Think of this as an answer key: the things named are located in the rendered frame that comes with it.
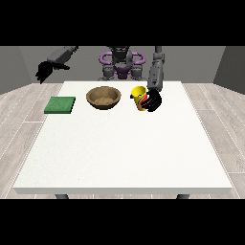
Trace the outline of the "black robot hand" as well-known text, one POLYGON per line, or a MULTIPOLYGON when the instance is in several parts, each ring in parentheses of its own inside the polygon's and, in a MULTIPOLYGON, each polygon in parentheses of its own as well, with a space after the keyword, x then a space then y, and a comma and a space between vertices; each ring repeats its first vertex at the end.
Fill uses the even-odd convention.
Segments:
POLYGON ((49 61, 43 61, 38 65, 35 76, 40 83, 43 83, 45 79, 53 72, 54 69, 69 70, 70 67, 65 64, 53 63, 49 61))
POLYGON ((156 89, 147 90, 146 93, 147 100, 142 103, 142 108, 148 112, 154 112, 161 105, 162 98, 156 89))

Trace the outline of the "yellow cup with melon print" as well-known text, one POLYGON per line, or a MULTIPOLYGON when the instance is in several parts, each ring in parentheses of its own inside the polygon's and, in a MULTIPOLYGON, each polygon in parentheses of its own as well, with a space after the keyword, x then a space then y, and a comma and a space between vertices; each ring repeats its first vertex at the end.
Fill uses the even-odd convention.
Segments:
POLYGON ((133 99, 136 103, 137 108, 140 111, 145 111, 142 108, 142 103, 147 100, 147 90, 144 86, 136 86, 132 89, 130 98, 133 99))

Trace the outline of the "green square pad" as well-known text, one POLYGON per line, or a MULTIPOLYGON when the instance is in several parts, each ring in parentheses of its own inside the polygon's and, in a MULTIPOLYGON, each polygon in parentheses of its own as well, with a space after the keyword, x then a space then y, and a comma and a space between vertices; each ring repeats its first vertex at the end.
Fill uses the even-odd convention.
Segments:
POLYGON ((75 97, 51 97, 44 109, 45 114, 70 114, 75 97))

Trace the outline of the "brown wooden bowl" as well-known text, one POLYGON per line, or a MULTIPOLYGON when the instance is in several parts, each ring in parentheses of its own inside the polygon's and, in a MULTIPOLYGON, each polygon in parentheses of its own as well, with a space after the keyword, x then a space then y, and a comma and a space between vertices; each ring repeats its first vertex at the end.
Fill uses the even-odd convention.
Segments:
POLYGON ((94 108, 108 110, 120 101, 121 92, 109 86, 95 87, 86 94, 86 99, 94 108))

